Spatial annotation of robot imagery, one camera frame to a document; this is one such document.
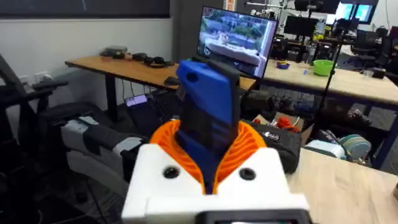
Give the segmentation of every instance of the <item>desk leg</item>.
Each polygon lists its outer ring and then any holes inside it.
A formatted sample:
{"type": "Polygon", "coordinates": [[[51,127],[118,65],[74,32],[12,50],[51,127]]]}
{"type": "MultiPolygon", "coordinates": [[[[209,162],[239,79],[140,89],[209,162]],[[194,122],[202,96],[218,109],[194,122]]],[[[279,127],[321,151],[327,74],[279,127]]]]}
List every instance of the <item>desk leg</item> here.
{"type": "Polygon", "coordinates": [[[365,105],[365,109],[363,110],[363,115],[369,116],[369,114],[371,113],[371,110],[372,110],[372,106],[365,105]]]}
{"type": "Polygon", "coordinates": [[[116,100],[116,80],[111,75],[105,75],[106,100],[108,115],[113,122],[118,120],[118,103],[116,100]]]}
{"type": "Polygon", "coordinates": [[[372,167],[375,169],[380,169],[383,165],[384,160],[386,159],[388,153],[391,150],[392,145],[394,144],[396,137],[398,135],[398,114],[394,122],[392,123],[391,129],[389,131],[388,137],[384,140],[383,145],[381,146],[379,153],[372,160],[372,167]]]}

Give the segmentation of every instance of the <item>red object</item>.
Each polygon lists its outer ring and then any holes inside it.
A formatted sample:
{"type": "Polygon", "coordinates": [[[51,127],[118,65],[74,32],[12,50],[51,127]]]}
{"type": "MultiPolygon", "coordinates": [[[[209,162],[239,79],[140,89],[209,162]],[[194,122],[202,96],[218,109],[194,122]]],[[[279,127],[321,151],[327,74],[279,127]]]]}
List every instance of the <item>red object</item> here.
{"type": "Polygon", "coordinates": [[[294,133],[299,133],[299,132],[300,132],[299,128],[296,127],[296,126],[293,126],[293,125],[290,123],[289,119],[286,118],[286,117],[280,117],[280,118],[278,119],[277,126],[278,126],[278,128],[280,128],[280,129],[286,129],[286,130],[291,131],[291,132],[294,132],[294,133]]]}

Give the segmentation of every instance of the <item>wall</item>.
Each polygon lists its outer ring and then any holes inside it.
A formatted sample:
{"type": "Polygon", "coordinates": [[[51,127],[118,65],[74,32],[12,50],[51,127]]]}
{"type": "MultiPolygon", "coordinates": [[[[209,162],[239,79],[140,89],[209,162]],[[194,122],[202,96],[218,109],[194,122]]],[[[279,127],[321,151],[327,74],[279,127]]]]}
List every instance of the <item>wall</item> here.
{"type": "MultiPolygon", "coordinates": [[[[65,60],[97,55],[109,45],[124,45],[131,52],[146,52],[166,60],[171,59],[172,52],[172,19],[0,21],[0,32],[0,54],[18,76],[50,71],[53,77],[70,80],[67,87],[50,97],[52,105],[90,101],[103,110],[107,108],[104,77],[67,68],[65,60]]],[[[121,91],[118,80],[118,103],[123,102],[121,91]]],[[[134,92],[141,94],[142,86],[134,85],[134,92]]],[[[131,95],[128,84],[126,96],[131,95]]],[[[8,112],[16,123],[18,110],[11,108],[8,112]]]]}
{"type": "Polygon", "coordinates": [[[376,11],[374,12],[371,25],[359,25],[359,29],[362,30],[372,30],[372,24],[377,27],[385,26],[391,29],[392,26],[398,26],[398,1],[397,0],[379,0],[377,4],[376,11]],[[387,23],[387,13],[386,13],[386,3],[387,12],[389,16],[390,26],[387,23]]]}
{"type": "Polygon", "coordinates": [[[175,61],[178,62],[196,54],[203,6],[222,8],[223,4],[223,0],[172,1],[173,59],[175,61]]]}

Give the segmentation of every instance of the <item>white device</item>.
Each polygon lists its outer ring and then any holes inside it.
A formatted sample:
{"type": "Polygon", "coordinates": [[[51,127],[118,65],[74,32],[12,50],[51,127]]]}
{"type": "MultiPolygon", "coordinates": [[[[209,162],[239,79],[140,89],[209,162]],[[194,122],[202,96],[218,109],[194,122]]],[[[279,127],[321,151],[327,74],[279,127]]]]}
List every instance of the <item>white device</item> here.
{"type": "MultiPolygon", "coordinates": [[[[122,219],[124,224],[209,223],[195,222],[195,219],[203,212],[221,212],[223,215],[229,212],[232,217],[223,223],[232,223],[243,222],[244,217],[255,211],[260,215],[299,211],[306,215],[298,223],[310,223],[309,205],[302,194],[289,192],[275,149],[258,149],[219,183],[217,189],[217,194],[203,194],[201,184],[159,145],[146,144],[141,146],[137,156],[122,219]],[[178,171],[178,176],[173,179],[164,175],[170,167],[178,171]],[[241,177],[241,171],[247,169],[255,173],[254,179],[241,177]]],[[[262,219],[261,222],[275,223],[275,220],[262,219]]]]}

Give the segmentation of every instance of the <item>black screw hole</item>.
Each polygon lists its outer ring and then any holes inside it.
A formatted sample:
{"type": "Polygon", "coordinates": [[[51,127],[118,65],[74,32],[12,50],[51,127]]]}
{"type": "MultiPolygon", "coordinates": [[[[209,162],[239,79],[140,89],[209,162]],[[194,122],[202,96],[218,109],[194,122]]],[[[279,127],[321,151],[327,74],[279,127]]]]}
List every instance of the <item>black screw hole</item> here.
{"type": "Polygon", "coordinates": [[[239,171],[239,175],[244,180],[254,180],[256,178],[256,173],[250,168],[243,168],[239,171]]]}
{"type": "Polygon", "coordinates": [[[163,171],[163,176],[166,179],[174,179],[174,178],[178,177],[179,174],[180,174],[180,171],[178,170],[178,168],[172,167],[172,166],[166,167],[166,169],[164,169],[164,171],[163,171]]]}

